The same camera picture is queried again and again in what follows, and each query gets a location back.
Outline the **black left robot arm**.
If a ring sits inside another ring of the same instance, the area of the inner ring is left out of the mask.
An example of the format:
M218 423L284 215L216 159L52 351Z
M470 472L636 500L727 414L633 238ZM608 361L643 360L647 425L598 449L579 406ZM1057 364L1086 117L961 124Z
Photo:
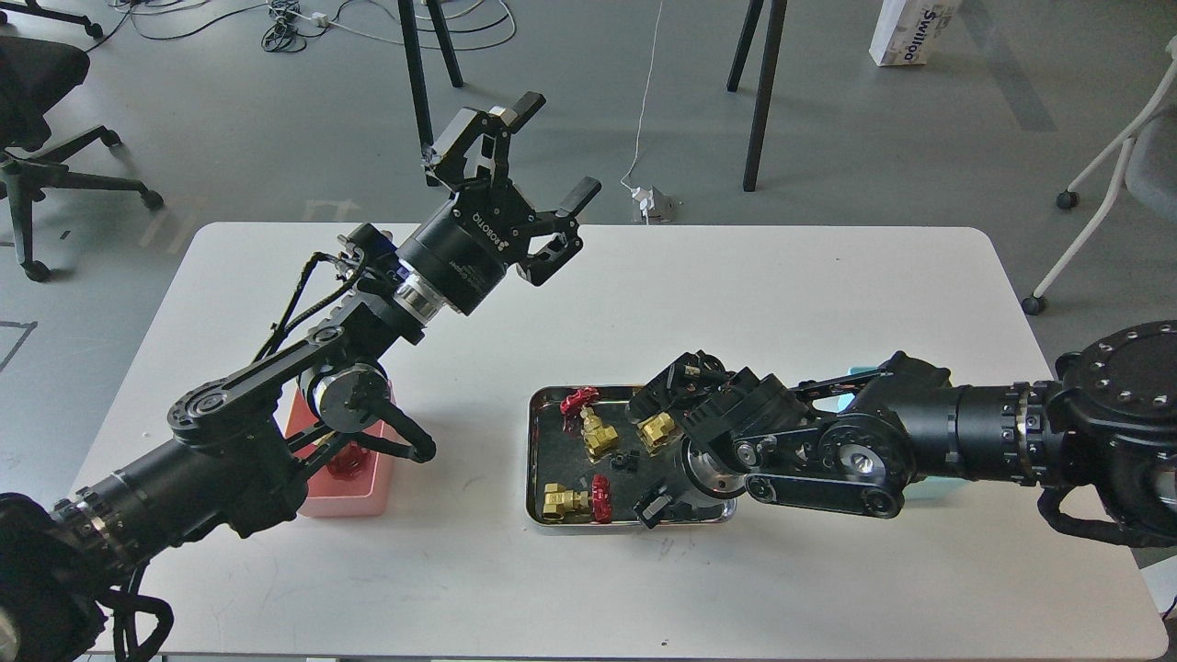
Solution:
M290 345L281 320L257 360L184 393L169 441L51 510L4 494L5 661L73 661L107 627L119 661L155 657L174 625L171 605L142 594L157 554L219 525L248 537L294 519L310 478L350 444L433 461L380 357L419 343L441 307L473 313L508 269L547 282L583 247L577 214L601 188L584 177L546 212L516 188L508 147L543 104L530 91L508 108L459 110L424 153L445 204L399 243L370 223L343 237L327 319Z

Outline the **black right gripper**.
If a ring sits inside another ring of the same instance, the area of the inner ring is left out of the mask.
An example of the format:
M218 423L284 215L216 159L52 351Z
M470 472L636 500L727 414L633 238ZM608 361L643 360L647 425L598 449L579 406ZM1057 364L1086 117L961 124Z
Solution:
M769 461L758 437L800 424L800 400L774 375L729 371L703 351L677 357L625 408L634 424L659 412L678 430L632 508L649 531L680 522L680 508L723 507L744 495L749 474Z

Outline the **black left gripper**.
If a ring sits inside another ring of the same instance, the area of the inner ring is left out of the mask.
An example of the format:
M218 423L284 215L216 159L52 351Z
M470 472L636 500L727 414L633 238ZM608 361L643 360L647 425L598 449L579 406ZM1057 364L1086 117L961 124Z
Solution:
M453 193L398 253L459 313L473 313L512 265L538 287L583 247L577 216L600 193L596 177L583 177L548 212L536 212L508 177L511 138L545 104L546 97L528 91L508 108L460 108L423 151L428 180ZM476 143L479 160L468 177L467 152ZM531 239L548 236L541 250L527 252Z

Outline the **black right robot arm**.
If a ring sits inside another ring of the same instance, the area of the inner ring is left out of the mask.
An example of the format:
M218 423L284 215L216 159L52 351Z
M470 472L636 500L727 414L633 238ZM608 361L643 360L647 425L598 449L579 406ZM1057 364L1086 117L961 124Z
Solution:
M678 499L747 494L774 507L891 519L929 476L1042 486L1055 531L1173 547L1173 320L1139 324L1058 358L1055 380L955 386L897 352L878 368L786 388L698 351L632 397L669 415L680 446L636 504L647 525Z

